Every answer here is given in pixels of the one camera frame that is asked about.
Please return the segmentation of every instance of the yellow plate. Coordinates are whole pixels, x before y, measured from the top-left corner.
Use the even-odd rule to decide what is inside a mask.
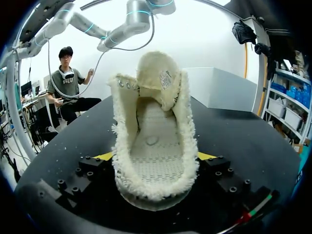
[[[103,154],[103,155],[98,155],[98,156],[96,156],[94,158],[100,158],[102,160],[108,161],[112,157],[113,157],[112,152],[109,152],[109,153],[106,153],[106,154]],[[200,160],[206,160],[206,159],[209,159],[209,158],[215,158],[216,156],[212,156],[212,155],[208,155],[208,154],[204,154],[204,153],[198,152],[198,157],[199,157]]]

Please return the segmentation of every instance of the shoe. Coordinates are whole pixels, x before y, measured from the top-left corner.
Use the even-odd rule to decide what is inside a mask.
[[[115,181],[132,205],[168,209],[197,176],[197,143],[187,73],[161,52],[145,54],[137,78],[116,75],[111,86],[117,134]]]

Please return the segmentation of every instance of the young man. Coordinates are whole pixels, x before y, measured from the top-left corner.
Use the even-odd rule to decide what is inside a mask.
[[[69,96],[79,94],[78,85],[88,84],[94,72],[93,69],[90,69],[87,78],[83,78],[78,70],[72,69],[69,66],[72,56],[73,49],[70,46],[61,49],[58,55],[61,65],[57,71],[51,74],[56,87],[62,93]],[[47,92],[49,101],[54,103],[56,107],[60,107],[61,115],[67,121],[67,125],[77,118],[75,112],[87,111],[101,102],[101,99],[99,98],[64,97],[55,90],[51,81],[49,81]]]

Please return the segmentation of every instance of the black bag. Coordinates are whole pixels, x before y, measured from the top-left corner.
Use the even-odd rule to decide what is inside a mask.
[[[263,53],[267,57],[271,56],[271,47],[263,44],[263,43],[258,43],[257,45],[254,46],[254,51],[256,54],[261,55]]]
[[[257,38],[257,35],[254,33],[253,29],[248,25],[244,24],[242,20],[234,23],[232,33],[238,40],[239,44],[251,42],[255,45],[255,39]]]

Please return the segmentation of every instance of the black hair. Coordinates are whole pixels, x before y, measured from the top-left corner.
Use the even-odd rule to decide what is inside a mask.
[[[70,46],[64,47],[63,49],[60,50],[58,54],[58,58],[61,59],[65,55],[73,56],[73,49]]]

